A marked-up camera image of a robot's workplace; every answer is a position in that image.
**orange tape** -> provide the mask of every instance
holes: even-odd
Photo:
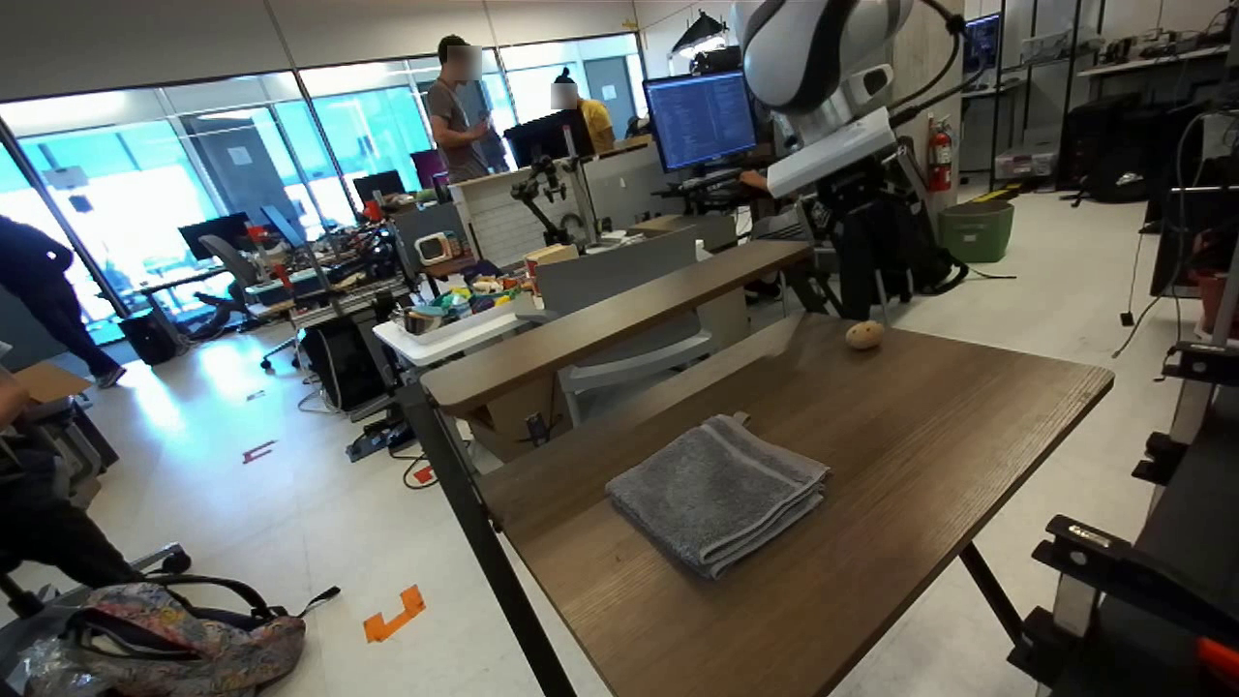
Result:
[[[425,600],[422,600],[422,587],[412,584],[399,593],[399,616],[385,618],[385,610],[369,616],[359,625],[363,625],[363,637],[369,641],[389,641],[394,629],[404,629],[413,616],[422,616]]]

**folded towel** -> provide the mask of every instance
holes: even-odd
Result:
[[[609,481],[609,500],[660,548],[722,578],[820,502],[826,464],[711,412]]]

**cable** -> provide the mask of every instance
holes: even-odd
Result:
[[[301,412],[333,412],[333,411],[309,411],[309,397],[320,397],[320,394],[324,394],[324,389],[315,385],[309,394],[301,394],[300,411],[301,411]]]
[[[1177,134],[1177,148],[1175,148],[1175,179],[1177,179],[1177,225],[1175,225],[1175,250],[1177,250],[1177,264],[1175,264],[1175,276],[1168,282],[1177,287],[1177,277],[1186,276],[1186,264],[1189,264],[1189,180],[1186,180],[1186,148],[1189,148],[1189,134],[1197,130],[1197,123],[1206,123],[1206,112],[1197,112],[1186,130]],[[1186,299],[1181,291],[1175,291],[1175,345],[1186,339]]]
[[[1135,254],[1130,254],[1130,276],[1126,276],[1126,309],[1123,309],[1123,316],[1119,316],[1123,323],[1135,323],[1130,301],[1135,301],[1140,258],[1141,258],[1141,237],[1135,233]]]
[[[1146,309],[1140,309],[1140,316],[1135,316],[1135,323],[1130,323],[1130,331],[1126,331],[1126,339],[1110,351],[1110,361],[1119,361],[1123,351],[1126,351],[1126,345],[1135,339],[1135,331],[1146,323],[1146,316],[1151,316],[1151,309],[1161,301],[1161,292],[1154,292],[1151,299],[1151,307]]]
[[[929,92],[958,64],[958,56],[969,41],[964,18],[958,11],[940,6],[939,0],[926,0],[926,5],[940,16],[946,29],[954,33],[954,52],[923,89],[913,89],[911,95],[899,95],[891,107],[904,107],[904,104],[918,99],[923,92]]]
[[[923,92],[929,92],[958,64],[958,56],[960,56],[960,33],[954,33],[954,52],[946,56],[946,64],[923,89],[913,89],[911,95],[895,99],[891,107],[904,107],[904,104],[918,99]]]
[[[929,95],[929,99],[923,99],[923,104],[911,104],[911,107],[895,112],[891,123],[904,126],[904,123],[911,123],[913,117],[923,117],[926,107],[935,107],[939,99],[950,99],[950,95],[972,89],[972,81],[975,81],[979,74],[985,74],[985,68],[969,74],[960,83],[954,83],[954,89],[946,89],[946,92],[939,92],[939,95]]]

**plastic bin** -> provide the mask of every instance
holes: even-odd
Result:
[[[939,214],[939,242],[964,264],[995,264],[1006,254],[1010,240],[1010,201],[972,201]]]

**light fixture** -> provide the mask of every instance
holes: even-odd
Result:
[[[707,37],[722,37],[722,33],[729,33],[729,24],[722,24],[722,18],[711,18],[711,16],[700,11],[700,16],[686,25],[686,33],[670,46],[670,52],[692,49],[692,46],[700,46],[700,41],[707,41]]]

